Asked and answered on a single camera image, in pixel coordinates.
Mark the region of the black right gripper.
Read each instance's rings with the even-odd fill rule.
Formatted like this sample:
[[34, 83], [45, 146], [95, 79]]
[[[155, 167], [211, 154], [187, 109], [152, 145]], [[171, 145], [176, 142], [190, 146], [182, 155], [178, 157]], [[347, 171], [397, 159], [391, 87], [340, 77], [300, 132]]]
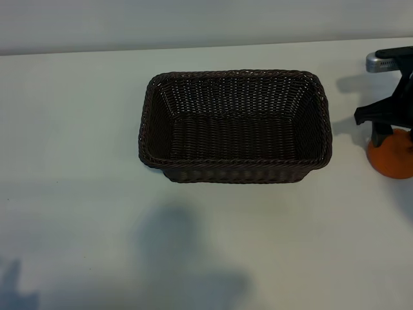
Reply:
[[391, 125], [410, 128], [410, 140], [413, 142], [412, 129], [412, 70], [403, 70], [402, 77], [390, 97], [370, 105], [359, 107], [354, 113], [357, 125], [371, 121], [373, 147], [378, 148], [384, 140], [393, 135]]

